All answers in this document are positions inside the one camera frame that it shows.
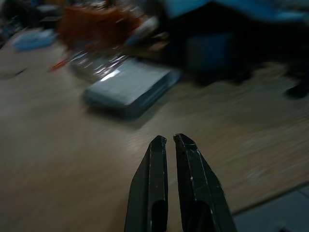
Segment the plastic wrapper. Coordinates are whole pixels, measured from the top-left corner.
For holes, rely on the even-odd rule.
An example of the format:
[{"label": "plastic wrapper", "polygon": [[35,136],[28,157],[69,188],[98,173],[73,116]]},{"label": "plastic wrapper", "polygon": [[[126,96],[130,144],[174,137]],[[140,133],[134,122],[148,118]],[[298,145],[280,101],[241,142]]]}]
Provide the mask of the plastic wrapper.
[{"label": "plastic wrapper", "polygon": [[115,51],[104,53],[81,51],[71,57],[70,66],[75,73],[91,82],[99,81],[120,66],[127,56]]}]

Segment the blue object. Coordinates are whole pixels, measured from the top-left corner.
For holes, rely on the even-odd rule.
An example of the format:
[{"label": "blue object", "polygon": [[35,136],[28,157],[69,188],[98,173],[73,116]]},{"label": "blue object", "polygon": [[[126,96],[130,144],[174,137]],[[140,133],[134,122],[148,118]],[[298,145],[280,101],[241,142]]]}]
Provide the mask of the blue object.
[{"label": "blue object", "polygon": [[208,72],[227,67],[234,58],[234,50],[236,45],[232,43],[230,33],[192,37],[187,43],[187,67],[194,72]]},{"label": "blue object", "polygon": [[27,51],[40,47],[50,46],[56,38],[53,30],[32,31],[22,34],[13,40],[16,51]]},{"label": "blue object", "polygon": [[30,4],[31,4],[32,7],[36,7],[36,6],[39,5],[39,4],[38,4],[38,1],[36,1],[36,0],[31,0],[31,1],[30,1]]},{"label": "blue object", "polygon": [[162,0],[169,18],[176,18],[209,3],[231,8],[251,19],[268,22],[301,22],[308,15],[301,12],[279,11],[272,4],[258,0]]}]

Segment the wooden table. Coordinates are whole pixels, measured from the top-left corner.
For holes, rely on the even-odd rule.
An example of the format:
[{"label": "wooden table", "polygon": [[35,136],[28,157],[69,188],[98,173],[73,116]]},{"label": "wooden table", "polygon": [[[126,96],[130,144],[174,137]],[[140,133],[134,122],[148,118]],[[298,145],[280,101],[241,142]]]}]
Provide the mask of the wooden table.
[{"label": "wooden table", "polygon": [[[169,232],[181,231],[173,134],[194,139],[236,212],[309,180],[309,102],[271,65],[240,87],[182,82],[141,118],[89,111],[89,83],[58,44],[0,50],[0,231],[122,232],[132,177],[150,141],[167,142]],[[17,76],[9,75],[20,70]]]}]

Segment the light blue item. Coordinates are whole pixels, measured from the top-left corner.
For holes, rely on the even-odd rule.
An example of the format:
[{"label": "light blue item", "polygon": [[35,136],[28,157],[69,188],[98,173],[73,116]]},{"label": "light blue item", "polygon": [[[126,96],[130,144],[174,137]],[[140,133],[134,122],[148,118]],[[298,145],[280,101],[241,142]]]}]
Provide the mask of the light blue item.
[{"label": "light blue item", "polygon": [[83,98],[91,106],[112,110],[123,118],[135,118],[174,86],[179,78],[177,70],[128,58],[89,86]]},{"label": "light blue item", "polygon": [[169,18],[176,18],[196,10],[208,3],[217,3],[235,10],[251,19],[268,22],[302,22],[308,14],[276,9],[272,4],[261,0],[158,0],[161,2]]},{"label": "light blue item", "polygon": [[31,31],[19,35],[13,40],[13,47],[16,51],[27,51],[40,47],[50,46],[56,38],[53,30]]}]

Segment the blue fabric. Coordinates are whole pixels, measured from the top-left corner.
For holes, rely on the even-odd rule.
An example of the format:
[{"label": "blue fabric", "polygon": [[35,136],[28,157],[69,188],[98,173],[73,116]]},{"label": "blue fabric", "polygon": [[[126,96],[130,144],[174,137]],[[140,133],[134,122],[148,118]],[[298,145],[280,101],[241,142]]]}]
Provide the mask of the blue fabric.
[{"label": "blue fabric", "polygon": [[190,39],[187,44],[188,68],[195,72],[207,72],[228,66],[235,50],[235,44],[228,43],[231,36],[230,33],[223,33]]},{"label": "blue fabric", "polygon": [[32,7],[37,7],[39,4],[38,4],[38,1],[36,0],[30,0],[30,4]]},{"label": "blue fabric", "polygon": [[161,0],[170,18],[181,16],[198,9],[209,2],[216,2],[242,13],[254,20],[283,23],[304,21],[308,14],[300,12],[279,11],[271,4],[258,0]]}]

